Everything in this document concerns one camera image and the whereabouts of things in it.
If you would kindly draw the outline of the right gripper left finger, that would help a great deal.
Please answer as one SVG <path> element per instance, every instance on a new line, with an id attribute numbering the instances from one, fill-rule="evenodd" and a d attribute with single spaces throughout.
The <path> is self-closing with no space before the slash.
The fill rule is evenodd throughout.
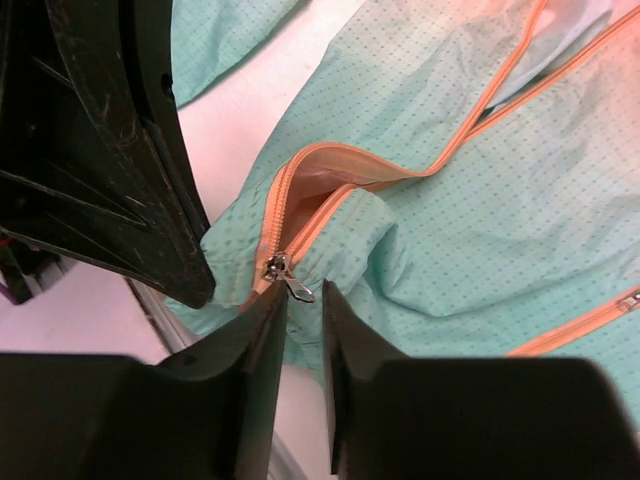
<path id="1" fill-rule="evenodd" d="M 287 320 L 275 284 L 147 365 L 117 355 L 1 357 L 5 479 L 263 479 Z"/>

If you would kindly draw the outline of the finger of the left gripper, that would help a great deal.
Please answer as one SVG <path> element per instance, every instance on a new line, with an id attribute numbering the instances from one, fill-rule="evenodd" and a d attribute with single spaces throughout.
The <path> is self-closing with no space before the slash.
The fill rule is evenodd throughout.
<path id="1" fill-rule="evenodd" d="M 209 222 L 195 186 L 173 94 L 171 14 L 170 1 L 133 3 L 136 66 L 145 100 L 142 118 L 182 210 L 194 233 L 202 235 Z"/>
<path id="2" fill-rule="evenodd" d="M 143 125 L 135 1 L 1 5 L 1 229 L 199 308 L 215 280 Z"/>

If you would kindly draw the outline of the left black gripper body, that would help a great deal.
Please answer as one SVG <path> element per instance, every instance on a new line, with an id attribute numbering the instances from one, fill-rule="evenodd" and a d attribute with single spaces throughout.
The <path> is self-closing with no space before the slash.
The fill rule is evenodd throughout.
<path id="1" fill-rule="evenodd" d="M 1 295 L 21 305 L 50 290 L 75 261 L 1 235 Z"/>

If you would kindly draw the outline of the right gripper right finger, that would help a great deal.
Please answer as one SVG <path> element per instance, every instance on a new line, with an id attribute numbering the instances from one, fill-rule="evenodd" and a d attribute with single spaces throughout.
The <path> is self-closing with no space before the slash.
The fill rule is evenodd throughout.
<path id="1" fill-rule="evenodd" d="M 341 479 L 635 479 L 607 377 L 578 358 L 415 358 L 322 290 L 330 468 Z"/>

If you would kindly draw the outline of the orange and teal jacket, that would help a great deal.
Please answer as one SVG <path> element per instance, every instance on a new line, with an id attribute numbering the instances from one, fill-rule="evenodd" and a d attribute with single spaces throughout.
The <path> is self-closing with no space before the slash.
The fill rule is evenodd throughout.
<path id="1" fill-rule="evenodd" d="M 639 413 L 639 12 L 368 1 L 202 240 L 193 333 L 280 278 L 285 359 L 323 369 L 321 299 L 418 357 L 576 356 Z"/>

